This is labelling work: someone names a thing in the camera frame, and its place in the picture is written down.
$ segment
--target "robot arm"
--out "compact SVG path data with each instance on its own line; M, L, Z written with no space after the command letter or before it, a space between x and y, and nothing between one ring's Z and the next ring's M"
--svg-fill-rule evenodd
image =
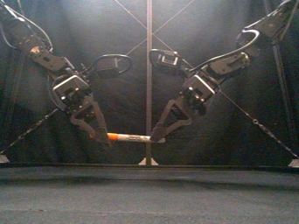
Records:
M18 43L18 48L51 72L55 79L52 92L59 100L60 109L70 116L70 121L79 125L98 142L110 146L104 116L86 80L87 71L79 73L67 58L52 55L22 15L16 14L3 0L0 24Z
M266 17L243 29L237 40L238 50L207 60L194 69L187 68L178 52L156 49L150 52L154 67L162 72L179 74L187 80L178 99L168 101L155 125L151 135L154 142L190 125L194 115L205 115L205 103L218 93L221 83L233 72L250 66L266 46L282 40L298 3L297 0L283 1Z

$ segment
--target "white marker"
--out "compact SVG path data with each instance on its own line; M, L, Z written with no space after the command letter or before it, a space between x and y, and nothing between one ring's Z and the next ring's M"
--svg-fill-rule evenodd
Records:
M124 135L116 133L107 133L108 139L111 141L120 141L120 142L138 142L138 143L152 143L150 136L138 136L138 135ZM158 141L159 144L164 143L164 138Z

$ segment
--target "vertical pole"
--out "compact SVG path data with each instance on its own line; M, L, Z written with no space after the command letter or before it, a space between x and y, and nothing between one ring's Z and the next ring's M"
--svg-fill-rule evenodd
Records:
M151 136L152 132L152 65L150 62L150 51L152 49L152 29L154 5L152 0L147 0L147 82L146 82L146 134ZM146 144L146 165L152 164L152 146Z
M266 7L266 14L271 12L271 6L269 0L265 0L265 7ZM287 128L290 132L290 137L293 140L293 146L297 148L298 144L298 137L295 134L295 117L294 117L294 111L291 107L291 100L290 100L290 94L287 91L287 84L286 84L286 72L285 72L285 66L283 66L283 59L282 54L279 50L279 45L273 46L274 49L274 55L275 55L275 67L278 72L278 79L281 84L281 90L282 90L282 96L285 101L285 114L286 114L286 122L287 122Z

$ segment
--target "black cable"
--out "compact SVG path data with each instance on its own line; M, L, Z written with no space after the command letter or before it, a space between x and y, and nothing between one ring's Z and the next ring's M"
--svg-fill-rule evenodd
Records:
M259 38L259 31L257 30L249 30L249 31L243 31L243 33L247 33L247 32L251 32L254 34L257 34L257 36L253 38L253 40L246 44L243 45L238 50L235 50L234 52L230 52L230 53L226 53L223 55L221 55L219 57L215 57L213 59L209 59L207 61L205 61L202 64L199 64L194 69L190 70L190 72L194 72L197 70L201 70L205 66L207 66L211 62L217 61L217 60L222 60L238 53L242 53L245 52L245 50L247 50L258 41L258 38Z
M88 68L86 68L86 69L82 71L82 73L84 74L86 72L88 72L88 71L92 69L92 67L94 67L102 60L106 60L106 59L126 59L126 60L128 60L128 67L127 67L127 69L124 69L123 71L120 71L119 74L126 73L126 72L131 69L131 67L132 67L132 60L131 60L131 58L130 58L128 56L126 56L124 54L106 54L106 55L98 57L98 58L94 60L94 62L92 62L91 65L88 66Z
M4 42L6 42L6 44L7 44L10 47L12 47L15 50L19 50L18 47L15 47L15 46L10 43L10 41L8 41L7 37L6 37L4 27L3 27L2 25L0 25L0 31L2 31L2 35L3 35L3 37L4 37Z
M24 7L22 5L22 1L16 0L16 2L18 2L19 10L20 10L22 14L24 15Z

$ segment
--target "black backdrop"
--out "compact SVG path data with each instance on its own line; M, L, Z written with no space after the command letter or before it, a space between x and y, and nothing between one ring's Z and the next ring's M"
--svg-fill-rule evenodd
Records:
M7 3L18 9L15 1L7 0ZM32 14L32 20L51 36L55 55L66 56L79 70L80 63L88 65L99 55L130 53L134 68L118 79L96 80L92 89L108 132L144 135L146 1L23 0L22 3L26 16ZM271 1L273 9L278 3ZM167 49L168 45L197 66L234 50L243 27L265 15L262 0L156 0L154 34L163 42L154 37L154 48ZM295 122L298 21L297 15L281 47ZM43 68L11 50L4 41L0 45L4 149L55 105L48 96ZM154 126L166 103L177 98L182 84L182 78L154 71ZM222 85L222 91L299 153L286 119L271 47L261 53L253 67ZM211 99L207 115L197 117L194 124L175 131L166 141L152 145L154 159L160 165L287 165L293 158L222 94ZM146 145L114 143L112 149L103 150L59 112L6 155L14 162L135 165L146 157Z

